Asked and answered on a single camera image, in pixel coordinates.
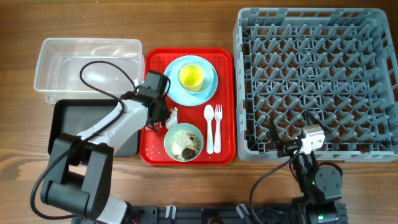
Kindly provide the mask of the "green bowl with food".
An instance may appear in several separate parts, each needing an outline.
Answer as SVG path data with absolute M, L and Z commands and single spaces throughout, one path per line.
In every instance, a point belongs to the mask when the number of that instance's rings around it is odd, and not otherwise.
M 177 162 L 196 159 L 203 149 L 203 135 L 189 123 L 180 123 L 170 128 L 164 137 L 164 148 L 168 156 Z

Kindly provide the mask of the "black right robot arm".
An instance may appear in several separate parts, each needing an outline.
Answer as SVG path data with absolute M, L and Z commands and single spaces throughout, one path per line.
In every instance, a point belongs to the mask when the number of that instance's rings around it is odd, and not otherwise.
M 277 150 L 278 157 L 289 157 L 290 170 L 298 183 L 301 197 L 294 198 L 289 212 L 290 223 L 347 223 L 346 207 L 341 199 L 343 171 L 333 162 L 318 162 L 315 151 L 324 145 L 328 129 L 310 112 L 308 124 L 293 140 L 279 137 L 270 119 L 268 149 Z

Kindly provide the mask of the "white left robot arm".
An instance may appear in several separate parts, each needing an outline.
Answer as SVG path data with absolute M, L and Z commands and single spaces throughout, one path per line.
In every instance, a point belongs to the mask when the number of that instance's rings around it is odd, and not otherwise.
M 124 94 L 115 109 L 92 128 L 54 140 L 47 168 L 35 183 L 31 200 L 100 223 L 124 223 L 128 204 L 110 194 L 114 153 L 136 131 L 165 121 L 163 93 Z

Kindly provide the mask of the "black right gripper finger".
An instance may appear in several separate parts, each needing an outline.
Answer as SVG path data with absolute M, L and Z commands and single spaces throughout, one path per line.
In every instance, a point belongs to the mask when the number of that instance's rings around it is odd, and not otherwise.
M 311 112 L 306 111 L 306 122 L 309 126 L 313 126 L 313 125 L 319 125 L 319 127 L 322 128 L 322 130 L 326 131 L 326 127 L 324 127 L 324 125 L 322 125 L 322 123 L 316 119 Z
M 271 118 L 269 120 L 270 123 L 270 127 L 269 127 L 269 141 L 270 142 L 276 142 L 276 141 L 280 141 L 280 137 L 279 134 L 277 132 L 277 128 L 274 124 L 274 120 Z

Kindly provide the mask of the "white tissue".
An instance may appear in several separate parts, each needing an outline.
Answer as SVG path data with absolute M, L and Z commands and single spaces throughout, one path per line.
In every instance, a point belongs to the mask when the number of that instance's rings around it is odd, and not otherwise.
M 166 120 L 165 126 L 167 129 L 172 128 L 173 126 L 178 124 L 178 109 L 177 107 L 173 107 L 170 109 L 170 117 Z

